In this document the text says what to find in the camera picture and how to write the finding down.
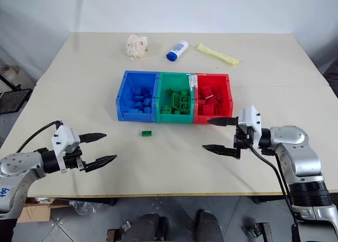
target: white table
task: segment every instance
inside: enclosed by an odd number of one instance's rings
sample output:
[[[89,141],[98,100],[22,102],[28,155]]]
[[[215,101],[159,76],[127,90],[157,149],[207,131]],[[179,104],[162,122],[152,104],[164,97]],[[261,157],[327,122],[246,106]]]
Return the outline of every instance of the white table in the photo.
[[[212,143],[231,147],[234,127],[119,122],[115,98],[126,69],[228,73],[234,100],[233,115],[253,104],[261,112],[263,127],[291,124],[306,130],[311,147],[322,160],[328,189],[338,191],[335,170],[338,165],[335,158],[338,100],[291,35],[148,36],[149,55],[139,61],[128,61],[124,55],[122,48],[128,34],[84,33],[79,39],[76,34],[68,38],[37,83],[0,155],[13,153],[36,129],[62,119],[79,134],[102,132],[108,135],[94,143],[81,144],[84,160],[90,162],[109,154],[118,157],[90,173],[73,169],[66,174],[49,174],[32,185],[29,196],[280,194],[273,171],[249,151],[242,151],[238,161],[202,148],[202,144]],[[189,41],[192,48],[179,61],[170,63],[162,57],[179,39]],[[74,50],[76,40],[80,43]],[[199,40],[243,61],[233,68],[201,54],[193,50],[194,42],[197,44]],[[292,56],[282,54],[289,49]],[[259,58],[262,57],[266,63],[260,67]],[[152,130],[153,136],[141,137],[139,134],[145,129]],[[50,129],[39,135],[25,151],[45,146],[51,149],[53,131]]]

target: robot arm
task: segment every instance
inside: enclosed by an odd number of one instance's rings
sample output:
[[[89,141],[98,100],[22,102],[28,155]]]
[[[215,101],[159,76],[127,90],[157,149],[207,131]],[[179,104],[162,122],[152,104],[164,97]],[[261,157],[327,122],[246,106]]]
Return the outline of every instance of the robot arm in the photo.
[[[262,154],[278,157],[292,199],[297,224],[295,241],[338,241],[338,212],[326,189],[321,162],[308,144],[306,132],[296,126],[261,128],[261,118],[251,106],[236,118],[208,121],[219,126],[236,126],[234,148],[203,145],[208,151],[240,159],[241,149],[260,148]]]
[[[105,166],[116,155],[105,156],[87,164],[81,159],[79,143],[96,141],[105,134],[78,135],[68,126],[60,125],[52,137],[54,151],[46,148],[31,153],[14,153],[0,160],[0,237],[11,241],[13,229],[21,214],[28,190],[38,179],[56,171],[67,169],[93,171]]]
[[[272,127],[264,138],[270,139],[270,146],[260,146],[275,151],[279,158],[292,199],[292,210],[298,220],[300,239],[302,230],[327,240],[328,229],[317,228],[316,223],[329,222],[335,237],[327,241],[338,241],[338,212],[331,202],[326,188],[321,162],[308,144],[308,135],[296,126]]]

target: blue lego brick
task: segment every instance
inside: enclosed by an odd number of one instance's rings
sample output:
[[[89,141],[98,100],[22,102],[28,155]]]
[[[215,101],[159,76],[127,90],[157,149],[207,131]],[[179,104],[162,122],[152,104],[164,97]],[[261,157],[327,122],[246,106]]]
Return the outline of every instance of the blue lego brick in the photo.
[[[146,99],[143,101],[143,105],[148,106],[149,104],[150,104],[150,98],[146,98]]]
[[[152,109],[148,106],[143,109],[143,112],[146,113],[146,114],[150,114],[151,111],[152,111]]]
[[[137,102],[135,104],[135,108],[138,110],[142,110],[143,109],[143,103],[141,101]]]
[[[135,101],[143,101],[143,100],[144,100],[144,97],[143,97],[143,96],[135,96],[135,97],[134,97],[134,100],[135,100]]]
[[[142,96],[144,96],[145,98],[151,98],[151,93],[150,93],[150,91],[148,90],[148,89],[145,89],[145,88],[143,88],[142,90],[141,90],[141,94],[142,94]]]
[[[140,95],[141,94],[141,88],[133,88],[132,93],[135,95]]]

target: blue bin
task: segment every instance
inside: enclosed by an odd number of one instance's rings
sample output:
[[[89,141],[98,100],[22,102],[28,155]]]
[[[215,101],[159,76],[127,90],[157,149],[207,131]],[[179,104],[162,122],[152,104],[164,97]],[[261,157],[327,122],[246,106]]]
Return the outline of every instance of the blue bin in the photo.
[[[125,71],[116,97],[118,120],[156,121],[156,92],[159,72]]]

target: green lego brick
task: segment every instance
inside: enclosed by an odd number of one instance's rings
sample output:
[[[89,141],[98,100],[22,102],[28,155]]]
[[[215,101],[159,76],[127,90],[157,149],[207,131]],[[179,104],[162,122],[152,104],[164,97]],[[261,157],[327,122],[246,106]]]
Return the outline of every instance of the green lego brick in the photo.
[[[181,102],[180,103],[180,111],[182,114],[189,114],[190,107],[188,102]]]
[[[151,136],[152,135],[152,131],[142,131],[142,136]]]
[[[182,96],[189,96],[189,91],[188,90],[182,90],[181,95]]]
[[[167,92],[170,96],[171,96],[172,93],[174,93],[174,91],[173,91],[172,89],[167,89],[166,92]]]
[[[162,106],[161,114],[171,114],[171,107],[168,105]]]
[[[171,94],[170,106],[176,110],[180,109],[180,95],[176,93]]]
[[[187,96],[181,96],[180,97],[180,102],[188,103],[189,102],[189,97],[187,97]]]

